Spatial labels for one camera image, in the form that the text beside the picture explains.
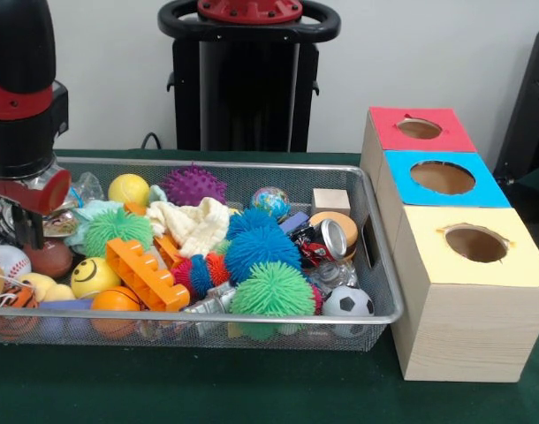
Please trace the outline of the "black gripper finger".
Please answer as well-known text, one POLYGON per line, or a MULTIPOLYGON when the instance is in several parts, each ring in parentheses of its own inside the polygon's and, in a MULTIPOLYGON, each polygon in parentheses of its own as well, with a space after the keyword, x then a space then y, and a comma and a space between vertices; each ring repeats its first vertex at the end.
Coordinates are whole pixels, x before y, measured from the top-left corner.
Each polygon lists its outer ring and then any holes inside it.
POLYGON ((27 212, 20 206, 12 206, 11 216, 17 242, 22 246, 28 244, 30 230, 27 212))
POLYGON ((43 248, 43 220, 42 216, 34 212, 29 213, 30 244, 32 248, 43 248))

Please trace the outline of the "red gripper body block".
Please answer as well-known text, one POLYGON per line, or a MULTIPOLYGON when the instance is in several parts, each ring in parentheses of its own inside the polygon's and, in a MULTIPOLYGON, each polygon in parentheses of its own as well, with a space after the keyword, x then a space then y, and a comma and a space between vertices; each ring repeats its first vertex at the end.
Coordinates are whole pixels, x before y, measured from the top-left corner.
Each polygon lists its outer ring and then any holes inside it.
POLYGON ((68 170, 46 170, 29 180, 0 178, 0 198, 46 216, 63 204, 70 184, 68 170))

